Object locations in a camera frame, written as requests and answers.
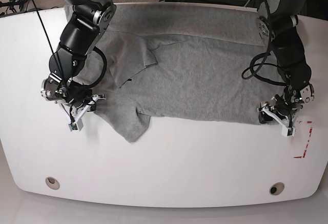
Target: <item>white tabletop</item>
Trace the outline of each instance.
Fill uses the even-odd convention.
[[[56,48],[65,13],[41,15]],[[221,207],[305,198],[318,188],[328,161],[328,22],[300,17],[316,99],[300,115],[293,140],[283,138],[279,126],[153,117],[145,135],[129,144],[94,114],[84,118],[82,132],[69,132],[58,106],[40,96],[51,52],[36,14],[2,18],[0,31],[6,94],[0,139],[22,190],[114,205]],[[306,157],[294,158],[304,152],[311,127]],[[49,176],[59,190],[46,186]],[[277,182],[285,190],[272,196]]]

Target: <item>circular hole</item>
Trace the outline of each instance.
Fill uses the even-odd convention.
[[[46,178],[46,185],[51,188],[52,190],[58,190],[60,188],[60,184],[58,180],[53,177]]]
[[[51,184],[55,184],[55,179],[53,179],[53,178],[48,178],[48,181],[49,181]]]
[[[272,187],[270,189],[270,192],[271,192],[271,194],[275,194],[277,192],[277,188],[276,187]]]
[[[282,193],[283,189],[285,188],[285,185],[281,182],[275,183],[273,186],[270,187],[269,193],[271,195],[277,196],[280,193]]]

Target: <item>gray t-shirt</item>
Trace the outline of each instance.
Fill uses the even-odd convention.
[[[151,116],[259,124],[259,103],[282,88],[241,78],[251,59],[266,51],[256,16],[169,3],[117,6],[97,44],[108,69],[94,88],[107,98],[95,113],[129,142],[147,130]],[[100,56],[90,54],[76,80],[93,82],[102,66]],[[274,67],[259,74],[280,80]]]

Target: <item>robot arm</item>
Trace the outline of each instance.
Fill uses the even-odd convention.
[[[70,107],[67,116],[72,130],[80,130],[81,114],[93,110],[94,104],[100,98],[92,95],[106,71],[106,58],[95,47],[111,21],[116,6],[113,0],[66,0],[73,5],[73,16],[64,29],[56,53],[49,62],[50,75],[44,80],[42,96],[46,100],[60,102]],[[257,26],[263,41],[268,45],[267,53],[256,56],[250,64],[254,77],[261,81],[269,81],[254,70],[255,62],[264,59],[271,52],[277,58],[278,72],[285,86],[282,96],[276,95],[274,104],[261,103],[259,120],[267,123],[273,119],[280,124],[286,124],[284,136],[294,134],[294,122],[297,112],[304,104],[314,99],[314,89],[310,84],[311,69],[306,64],[304,47],[299,38],[296,25],[297,13],[306,0],[266,0],[258,13]],[[72,80],[84,67],[87,54],[96,51],[104,60],[104,69],[99,79],[88,86],[80,85]]]

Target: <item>white table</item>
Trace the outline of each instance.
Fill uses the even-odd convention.
[[[41,15],[56,48],[65,13]],[[36,14],[2,18],[0,32],[0,139],[24,191],[114,205],[221,207],[305,198],[318,188],[328,161],[328,22],[300,17],[316,97],[293,140],[279,126],[153,117],[129,144],[94,114],[84,118],[82,132],[70,132],[58,106],[40,96],[51,53]],[[310,127],[306,157],[294,158],[303,154]],[[49,176],[59,190],[47,187]],[[277,182],[285,190],[272,196]]]

